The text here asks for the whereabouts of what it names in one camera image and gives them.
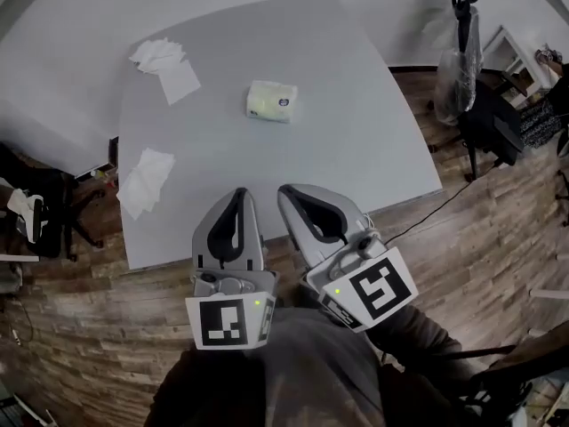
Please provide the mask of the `speckled black white fabric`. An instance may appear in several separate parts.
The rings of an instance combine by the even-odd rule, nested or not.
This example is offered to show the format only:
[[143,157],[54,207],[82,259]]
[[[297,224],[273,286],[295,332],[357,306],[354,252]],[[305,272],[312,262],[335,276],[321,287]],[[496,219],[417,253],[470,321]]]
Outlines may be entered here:
[[539,148],[558,133],[563,124],[552,104],[543,98],[520,111],[521,140],[525,146]]

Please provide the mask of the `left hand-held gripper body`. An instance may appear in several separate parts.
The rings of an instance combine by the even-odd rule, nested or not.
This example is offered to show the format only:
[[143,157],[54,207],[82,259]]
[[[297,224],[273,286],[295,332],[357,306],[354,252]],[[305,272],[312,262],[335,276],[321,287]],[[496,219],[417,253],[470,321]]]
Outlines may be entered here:
[[266,344],[276,307],[271,270],[199,271],[185,300],[199,350],[251,350]]

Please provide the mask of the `person's right forearm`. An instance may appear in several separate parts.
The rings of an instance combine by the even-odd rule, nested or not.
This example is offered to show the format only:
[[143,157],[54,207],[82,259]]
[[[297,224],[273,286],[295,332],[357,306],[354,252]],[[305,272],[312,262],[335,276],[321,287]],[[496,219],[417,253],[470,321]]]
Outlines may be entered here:
[[406,305],[366,331],[379,350],[392,355],[403,367],[442,384],[465,383],[474,368],[445,355],[462,350],[461,343],[421,310]]

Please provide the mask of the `black swivel chair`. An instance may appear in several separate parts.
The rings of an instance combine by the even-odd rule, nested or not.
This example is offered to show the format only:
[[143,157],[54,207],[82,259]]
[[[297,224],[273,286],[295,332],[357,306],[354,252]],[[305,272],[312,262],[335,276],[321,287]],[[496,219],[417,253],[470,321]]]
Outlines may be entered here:
[[57,258],[61,252],[74,262],[72,252],[73,234],[77,233],[90,246],[102,248],[101,240],[93,239],[79,221],[82,211],[96,198],[105,196],[104,189],[95,189],[76,201],[78,187],[76,179],[59,169],[36,167],[0,142],[0,211],[9,219],[8,230],[20,229],[27,240],[24,226],[18,216],[7,207],[8,200],[15,189],[22,189],[28,196],[40,195],[48,207],[49,221],[43,227],[39,240],[32,244],[27,240],[28,249],[44,258]]

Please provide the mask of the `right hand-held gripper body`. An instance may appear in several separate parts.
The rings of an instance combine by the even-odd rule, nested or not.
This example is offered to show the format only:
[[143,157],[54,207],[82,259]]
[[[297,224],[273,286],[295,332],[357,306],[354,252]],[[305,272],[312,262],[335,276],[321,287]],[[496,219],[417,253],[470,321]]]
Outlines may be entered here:
[[311,269],[306,282],[318,301],[356,333],[377,326],[418,295],[399,250],[385,247],[375,230]]

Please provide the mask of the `clear plastic chair cover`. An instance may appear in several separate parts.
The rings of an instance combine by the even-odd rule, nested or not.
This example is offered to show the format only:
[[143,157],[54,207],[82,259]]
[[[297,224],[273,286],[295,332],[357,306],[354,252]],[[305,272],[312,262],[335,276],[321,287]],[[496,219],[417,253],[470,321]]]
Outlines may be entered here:
[[451,20],[440,41],[443,50],[437,67],[433,102],[437,120],[450,126],[456,126],[459,116],[473,107],[476,80],[483,64],[476,6],[470,7],[470,14],[465,52],[460,51],[459,22],[456,19]]

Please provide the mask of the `black office chair with headrest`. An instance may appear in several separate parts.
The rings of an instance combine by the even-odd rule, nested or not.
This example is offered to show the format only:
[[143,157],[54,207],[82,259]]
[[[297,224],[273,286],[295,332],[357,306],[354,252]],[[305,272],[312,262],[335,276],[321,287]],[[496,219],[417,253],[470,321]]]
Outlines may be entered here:
[[[469,36],[471,19],[470,7],[478,0],[451,0],[453,17],[459,22],[460,51],[465,52]],[[428,102],[428,109],[434,110],[433,99]],[[478,178],[477,151],[492,152],[496,156],[495,166],[502,164],[513,166],[517,156],[524,150],[520,132],[519,113],[496,89],[476,80],[476,98],[473,107],[458,118],[459,133],[444,143],[430,145],[429,152],[436,153],[455,142],[462,142],[469,153],[471,173],[465,176],[468,182]]]

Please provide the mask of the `white table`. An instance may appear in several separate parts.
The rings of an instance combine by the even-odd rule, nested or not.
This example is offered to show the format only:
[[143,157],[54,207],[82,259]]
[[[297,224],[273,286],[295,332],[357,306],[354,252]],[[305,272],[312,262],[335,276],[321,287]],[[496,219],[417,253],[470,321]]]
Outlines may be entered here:
[[[153,210],[122,216],[131,269],[188,259],[197,224],[238,187],[252,193],[267,239],[285,234],[285,183],[339,192],[365,212],[440,190],[404,95],[340,0],[245,4],[160,37],[183,46],[201,87],[170,106],[156,76],[124,63],[120,178],[146,148],[175,157]],[[291,123],[245,114],[253,80],[298,87]]]

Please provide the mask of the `black metal stand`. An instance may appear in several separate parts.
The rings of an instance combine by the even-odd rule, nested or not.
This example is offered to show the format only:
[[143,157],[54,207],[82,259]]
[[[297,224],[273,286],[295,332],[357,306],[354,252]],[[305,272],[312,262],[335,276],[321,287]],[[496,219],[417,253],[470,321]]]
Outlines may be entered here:
[[531,389],[535,362],[540,361],[535,352],[523,350],[521,345],[507,345],[454,352],[440,358],[462,360],[494,355],[501,358],[471,378],[464,404],[485,422],[501,427],[510,422]]

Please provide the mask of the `yellow tissue pack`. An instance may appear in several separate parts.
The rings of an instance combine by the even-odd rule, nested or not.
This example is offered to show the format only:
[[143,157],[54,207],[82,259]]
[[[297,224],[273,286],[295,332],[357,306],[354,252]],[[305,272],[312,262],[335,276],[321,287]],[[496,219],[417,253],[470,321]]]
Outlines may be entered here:
[[291,123],[298,98],[298,87],[253,80],[246,97],[245,114],[280,123]]

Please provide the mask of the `person's left forearm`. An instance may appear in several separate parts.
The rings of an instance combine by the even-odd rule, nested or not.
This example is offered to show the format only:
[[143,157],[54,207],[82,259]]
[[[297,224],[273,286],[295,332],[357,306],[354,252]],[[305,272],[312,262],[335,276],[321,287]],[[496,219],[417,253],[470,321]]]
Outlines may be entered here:
[[259,359],[191,347],[159,386],[144,427],[265,427],[266,407]]

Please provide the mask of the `person's torso in grey shirt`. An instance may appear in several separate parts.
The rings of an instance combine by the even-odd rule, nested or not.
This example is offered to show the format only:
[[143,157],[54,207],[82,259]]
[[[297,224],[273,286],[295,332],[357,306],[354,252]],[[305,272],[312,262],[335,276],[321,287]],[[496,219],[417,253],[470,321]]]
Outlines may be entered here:
[[376,353],[323,312],[276,310],[254,356],[265,369],[266,427],[386,427]]

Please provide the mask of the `white shelf unit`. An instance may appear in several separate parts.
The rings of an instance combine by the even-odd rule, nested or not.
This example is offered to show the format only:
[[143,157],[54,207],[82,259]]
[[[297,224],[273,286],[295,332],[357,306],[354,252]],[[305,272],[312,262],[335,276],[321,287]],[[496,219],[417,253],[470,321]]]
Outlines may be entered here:
[[548,92],[558,80],[554,71],[535,59],[539,49],[531,36],[520,36],[505,26],[500,26],[483,48],[484,68],[498,71],[505,82],[514,81],[502,96],[516,109]]

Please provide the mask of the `grey paper sheet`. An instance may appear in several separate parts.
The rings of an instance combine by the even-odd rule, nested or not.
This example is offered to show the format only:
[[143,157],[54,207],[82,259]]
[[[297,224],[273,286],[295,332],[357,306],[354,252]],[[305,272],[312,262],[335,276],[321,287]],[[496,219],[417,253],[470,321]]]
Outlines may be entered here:
[[158,73],[165,98],[170,106],[201,87],[195,71],[188,60],[162,69]]

